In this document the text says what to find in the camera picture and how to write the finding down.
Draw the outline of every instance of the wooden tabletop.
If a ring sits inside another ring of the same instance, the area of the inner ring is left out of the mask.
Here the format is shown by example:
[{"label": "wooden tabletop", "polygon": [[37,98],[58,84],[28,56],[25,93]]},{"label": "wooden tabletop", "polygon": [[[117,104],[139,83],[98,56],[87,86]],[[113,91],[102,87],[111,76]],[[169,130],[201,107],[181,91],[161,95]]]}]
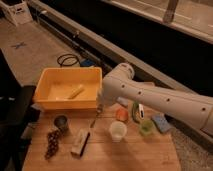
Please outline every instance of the wooden tabletop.
[{"label": "wooden tabletop", "polygon": [[[51,111],[41,114],[25,158],[24,171],[165,171],[181,170],[170,133],[160,134],[157,129],[152,135],[143,137],[138,124],[129,117],[127,135],[119,142],[112,142],[109,126],[115,120],[118,104],[106,108],[98,117],[81,158],[70,154],[74,139],[81,128],[89,128],[95,110]],[[145,107],[149,117],[156,111]],[[45,160],[47,133],[55,130],[53,120],[59,114],[69,119],[70,132],[59,140],[59,150],[50,160]]]}]

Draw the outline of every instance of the black chair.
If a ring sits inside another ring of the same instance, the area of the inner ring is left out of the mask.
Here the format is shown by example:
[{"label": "black chair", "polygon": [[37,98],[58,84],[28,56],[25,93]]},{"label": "black chair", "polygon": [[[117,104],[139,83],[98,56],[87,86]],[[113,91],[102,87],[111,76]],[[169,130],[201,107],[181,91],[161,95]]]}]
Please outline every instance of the black chair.
[{"label": "black chair", "polygon": [[0,49],[0,171],[12,158],[15,170],[22,168],[19,149],[21,135],[29,122],[37,121],[40,111],[31,107],[35,86],[21,86]]}]

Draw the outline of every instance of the orange object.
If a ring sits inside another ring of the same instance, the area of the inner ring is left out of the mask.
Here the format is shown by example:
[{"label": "orange object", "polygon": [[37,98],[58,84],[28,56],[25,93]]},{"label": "orange object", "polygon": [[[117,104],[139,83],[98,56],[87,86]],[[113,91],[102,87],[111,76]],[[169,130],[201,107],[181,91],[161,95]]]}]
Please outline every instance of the orange object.
[{"label": "orange object", "polygon": [[128,110],[121,107],[116,111],[116,119],[125,122],[128,120]]},{"label": "orange object", "polygon": [[46,68],[33,100],[45,110],[95,109],[101,84],[102,73],[99,67]]}]

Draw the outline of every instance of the black cup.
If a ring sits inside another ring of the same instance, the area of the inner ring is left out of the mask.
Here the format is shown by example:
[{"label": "black cup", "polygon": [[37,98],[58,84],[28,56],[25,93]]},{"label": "black cup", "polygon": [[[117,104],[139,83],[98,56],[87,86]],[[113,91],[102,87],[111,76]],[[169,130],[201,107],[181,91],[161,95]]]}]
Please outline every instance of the black cup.
[{"label": "black cup", "polygon": [[69,130],[68,119],[64,115],[59,115],[54,120],[54,125],[61,131],[65,133]]}]

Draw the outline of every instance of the gray floor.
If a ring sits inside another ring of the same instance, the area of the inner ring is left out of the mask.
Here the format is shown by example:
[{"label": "gray floor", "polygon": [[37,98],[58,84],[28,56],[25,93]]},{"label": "gray floor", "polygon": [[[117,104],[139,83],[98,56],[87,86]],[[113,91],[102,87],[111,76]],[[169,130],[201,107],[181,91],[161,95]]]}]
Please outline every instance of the gray floor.
[{"label": "gray floor", "polygon": [[[0,19],[0,48],[22,85],[36,85],[44,68],[59,67],[58,56],[75,53],[35,22],[15,27],[5,19]],[[213,170],[213,156],[208,151],[175,127],[171,133],[183,171]]]}]

